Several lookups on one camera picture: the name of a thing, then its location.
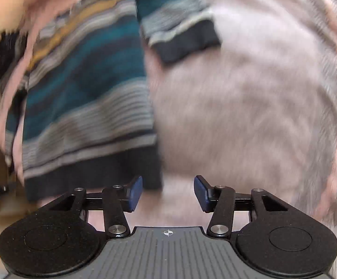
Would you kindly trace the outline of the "striped knit sweater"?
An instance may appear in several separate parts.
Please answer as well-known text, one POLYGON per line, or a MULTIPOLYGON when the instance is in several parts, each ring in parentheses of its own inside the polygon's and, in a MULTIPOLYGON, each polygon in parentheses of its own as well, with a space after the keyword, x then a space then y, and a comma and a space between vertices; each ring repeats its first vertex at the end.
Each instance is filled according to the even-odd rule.
POLYGON ((30 202, 140 176, 162 188, 145 48, 164 66, 218 47, 205 0, 24 0, 0 64, 0 150, 30 202))

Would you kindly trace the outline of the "stack of folded clothes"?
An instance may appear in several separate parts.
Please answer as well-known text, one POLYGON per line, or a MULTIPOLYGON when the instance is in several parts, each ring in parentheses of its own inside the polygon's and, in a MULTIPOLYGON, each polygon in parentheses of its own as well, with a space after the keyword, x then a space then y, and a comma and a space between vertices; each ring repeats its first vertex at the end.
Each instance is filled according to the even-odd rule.
POLYGON ((24 55, 27 33, 20 30, 0 31, 0 92, 2 93, 13 70, 24 55))

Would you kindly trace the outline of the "pink grey bed duvet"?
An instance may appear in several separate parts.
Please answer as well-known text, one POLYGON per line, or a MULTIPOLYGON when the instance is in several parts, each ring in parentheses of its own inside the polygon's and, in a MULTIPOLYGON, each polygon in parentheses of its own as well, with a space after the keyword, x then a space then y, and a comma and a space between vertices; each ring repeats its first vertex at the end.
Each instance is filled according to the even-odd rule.
POLYGON ((337 0, 205 2, 218 47, 169 66, 145 48, 162 188, 130 226, 206 224, 200 174, 266 189, 337 236, 337 0))

